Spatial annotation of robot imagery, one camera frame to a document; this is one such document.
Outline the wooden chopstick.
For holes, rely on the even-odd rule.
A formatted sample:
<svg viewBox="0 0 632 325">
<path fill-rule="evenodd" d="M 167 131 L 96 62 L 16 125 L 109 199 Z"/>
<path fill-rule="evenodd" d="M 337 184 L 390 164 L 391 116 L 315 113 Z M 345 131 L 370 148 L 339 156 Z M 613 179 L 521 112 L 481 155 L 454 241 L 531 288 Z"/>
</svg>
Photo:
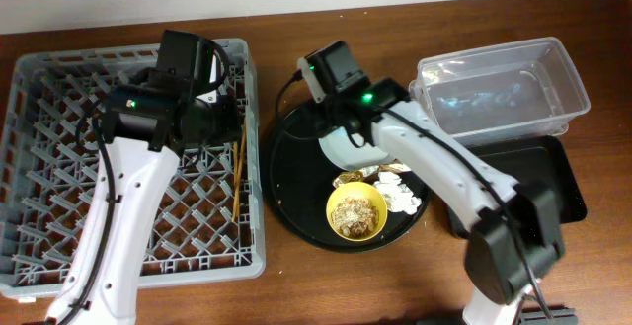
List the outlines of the wooden chopstick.
<svg viewBox="0 0 632 325">
<path fill-rule="evenodd" d="M 242 128 L 242 137 L 241 137 L 241 142 L 240 142 L 240 150 L 239 150 L 238 218 L 239 218 L 239 205 L 240 205 L 241 177 L 242 177 L 242 171 L 243 171 L 243 162 L 244 162 L 245 153 L 246 153 L 246 140 L 247 140 L 247 124 L 246 124 L 246 118 L 244 118 L 244 123 L 243 123 L 243 128 Z"/>
<path fill-rule="evenodd" d="M 239 185 L 239 147 L 238 142 L 233 143 L 233 206 L 232 206 L 232 221 L 237 221 L 238 218 L 238 185 Z"/>
</svg>

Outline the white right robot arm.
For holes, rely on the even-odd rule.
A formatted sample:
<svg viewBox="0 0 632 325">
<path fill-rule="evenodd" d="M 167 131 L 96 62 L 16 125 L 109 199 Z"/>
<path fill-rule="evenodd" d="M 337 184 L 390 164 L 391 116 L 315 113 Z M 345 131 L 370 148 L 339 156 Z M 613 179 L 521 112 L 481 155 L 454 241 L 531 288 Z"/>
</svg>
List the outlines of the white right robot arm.
<svg viewBox="0 0 632 325">
<path fill-rule="evenodd" d="M 409 167 L 446 204 L 469 237 L 464 267 L 474 292 L 467 324 L 513 324 L 528 295 L 565 254 L 559 211 L 544 184 L 521 184 L 483 162 L 434 123 L 398 82 L 376 83 L 348 45 L 335 41 L 297 60 L 328 129 L 360 135 Z"/>
</svg>

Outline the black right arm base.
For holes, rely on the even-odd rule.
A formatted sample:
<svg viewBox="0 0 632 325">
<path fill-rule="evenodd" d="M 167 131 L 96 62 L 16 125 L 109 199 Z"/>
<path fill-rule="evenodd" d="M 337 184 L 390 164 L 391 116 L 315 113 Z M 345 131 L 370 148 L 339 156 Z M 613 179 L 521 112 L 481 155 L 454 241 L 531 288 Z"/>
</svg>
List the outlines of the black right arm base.
<svg viewBox="0 0 632 325">
<path fill-rule="evenodd" d="M 579 318 L 574 308 L 554 306 L 549 309 L 552 318 L 548 319 L 542 310 L 523 309 L 514 321 L 514 325 L 579 325 Z"/>
</svg>

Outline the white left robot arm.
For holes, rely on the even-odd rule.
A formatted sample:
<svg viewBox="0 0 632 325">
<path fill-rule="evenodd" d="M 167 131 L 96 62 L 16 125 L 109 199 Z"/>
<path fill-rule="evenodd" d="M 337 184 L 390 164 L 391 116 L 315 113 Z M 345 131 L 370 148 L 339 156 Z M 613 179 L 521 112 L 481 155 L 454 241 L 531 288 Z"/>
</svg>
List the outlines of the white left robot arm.
<svg viewBox="0 0 632 325">
<path fill-rule="evenodd" d="M 221 45 L 167 30 L 154 66 L 93 103 L 98 176 L 86 223 L 47 324 L 132 324 L 146 247 L 158 206 L 186 150 L 202 152 L 242 132 L 235 97 L 203 95 L 226 81 Z"/>
</svg>

